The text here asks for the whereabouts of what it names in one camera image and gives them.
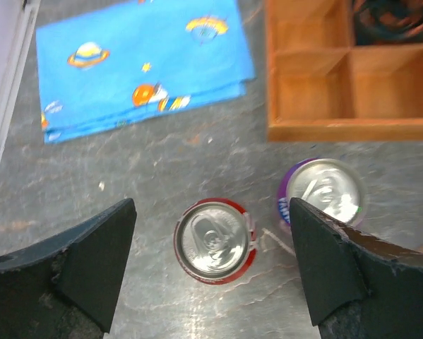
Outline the black rolled tie middle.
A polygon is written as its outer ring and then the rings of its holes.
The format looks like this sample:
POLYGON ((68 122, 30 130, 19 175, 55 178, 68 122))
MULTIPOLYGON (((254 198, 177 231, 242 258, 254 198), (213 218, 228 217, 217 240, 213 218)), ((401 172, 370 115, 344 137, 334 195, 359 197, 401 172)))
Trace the black rolled tie middle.
POLYGON ((356 43, 423 43, 423 1, 353 1, 356 43))

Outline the wooden compartment tray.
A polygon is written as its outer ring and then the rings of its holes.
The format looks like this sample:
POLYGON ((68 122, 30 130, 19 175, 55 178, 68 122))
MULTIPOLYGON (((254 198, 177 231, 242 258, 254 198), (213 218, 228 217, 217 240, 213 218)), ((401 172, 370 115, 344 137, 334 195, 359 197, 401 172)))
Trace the wooden compartment tray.
POLYGON ((350 1, 267 1, 265 37, 268 140, 423 140, 423 42, 357 44, 350 1))

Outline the purple soda can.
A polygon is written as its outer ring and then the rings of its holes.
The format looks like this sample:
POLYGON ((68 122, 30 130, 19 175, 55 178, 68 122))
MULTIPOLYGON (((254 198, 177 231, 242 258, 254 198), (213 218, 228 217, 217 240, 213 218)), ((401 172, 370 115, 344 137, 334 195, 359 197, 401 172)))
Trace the purple soda can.
POLYGON ((290 230, 290 200, 294 197, 352 227, 361 225, 366 214, 364 182, 341 160, 305 159, 287 171, 277 193, 278 212, 286 231, 290 230))

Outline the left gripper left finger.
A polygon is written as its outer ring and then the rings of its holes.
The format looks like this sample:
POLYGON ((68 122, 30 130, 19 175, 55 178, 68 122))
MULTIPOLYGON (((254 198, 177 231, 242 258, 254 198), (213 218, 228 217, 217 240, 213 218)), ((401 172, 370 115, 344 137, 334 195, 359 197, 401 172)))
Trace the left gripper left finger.
POLYGON ((136 216, 126 198, 0 256, 0 338, 103 338, 112 327, 136 216))

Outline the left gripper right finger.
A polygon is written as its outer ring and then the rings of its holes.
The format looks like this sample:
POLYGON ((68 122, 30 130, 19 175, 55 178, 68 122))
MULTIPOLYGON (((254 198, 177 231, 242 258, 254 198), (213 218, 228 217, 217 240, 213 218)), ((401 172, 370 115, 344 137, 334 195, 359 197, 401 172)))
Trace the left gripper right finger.
POLYGON ((359 231, 300 198, 294 250, 322 338, 423 338, 423 253, 359 231))

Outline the blue patterned cloth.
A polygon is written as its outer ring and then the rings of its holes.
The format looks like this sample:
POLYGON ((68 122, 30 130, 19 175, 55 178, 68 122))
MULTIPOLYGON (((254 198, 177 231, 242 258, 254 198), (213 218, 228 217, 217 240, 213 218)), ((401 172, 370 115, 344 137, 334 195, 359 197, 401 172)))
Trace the blue patterned cloth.
POLYGON ((127 1, 36 31, 41 126, 60 143, 244 95, 236 1, 127 1))

